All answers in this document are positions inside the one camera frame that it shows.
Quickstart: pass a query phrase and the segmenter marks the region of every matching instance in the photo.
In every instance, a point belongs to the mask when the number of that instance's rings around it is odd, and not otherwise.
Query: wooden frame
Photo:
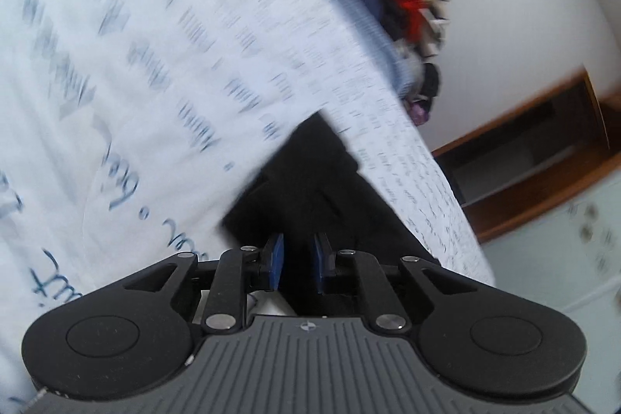
[[[598,136],[591,144],[581,147],[574,154],[559,163],[537,173],[527,180],[498,191],[498,193],[464,207],[470,225],[479,242],[485,243],[501,236],[515,228],[528,223],[554,207],[575,197],[588,189],[591,185],[608,176],[621,166],[621,153],[615,148],[621,147],[621,139],[613,139],[613,150],[606,130],[602,107],[595,96],[589,75],[586,69],[579,69],[569,78],[564,79],[543,93],[533,97],[513,110],[504,113],[495,120],[479,127],[453,142],[442,146],[433,152],[434,157],[440,157],[449,151],[466,144],[469,141],[486,134],[507,122],[517,119],[532,108],[538,107],[562,92],[583,83],[586,94],[592,105],[592,111],[597,121]],[[618,111],[619,129],[621,129],[621,100]],[[606,118],[611,117],[610,105],[604,104]],[[611,133],[616,133],[617,127],[610,125]]]
[[[525,113],[529,109],[532,109],[548,101],[551,97],[554,97],[555,95],[558,95],[561,92],[564,92],[565,90],[569,90],[570,88],[575,87],[581,81],[584,81],[586,84],[587,91],[589,93],[589,98],[591,99],[591,103],[593,104],[594,109],[599,111],[598,123],[600,124],[600,127],[605,132],[604,121],[602,119],[601,111],[599,110],[599,102],[597,101],[597,97],[595,96],[595,91],[593,90],[593,86],[591,85],[589,74],[585,68],[580,68],[578,71],[572,74],[570,78],[565,78],[564,80],[560,81],[560,83],[552,86],[551,88],[548,88],[546,91],[533,97],[530,100],[527,100],[523,104],[520,104],[516,108],[508,111],[507,113],[502,114],[495,120],[492,120],[489,123],[482,125],[478,129],[473,130],[471,133],[468,133],[459,139],[455,139],[454,141],[449,142],[448,144],[445,144],[444,146],[440,146],[438,149],[432,151],[433,157],[437,158],[440,155],[444,155],[447,151],[451,151],[452,149],[462,144],[465,144],[466,142],[471,141],[472,139],[477,138],[480,135],[483,135],[485,132],[489,132],[490,130],[495,129],[503,125],[504,123],[507,123],[508,121],[514,120],[515,118]]]

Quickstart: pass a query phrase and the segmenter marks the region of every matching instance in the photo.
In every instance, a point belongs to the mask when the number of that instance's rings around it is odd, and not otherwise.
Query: wooden cabinet
[[[480,242],[533,220],[619,165],[621,94],[601,107],[581,69],[434,152]]]

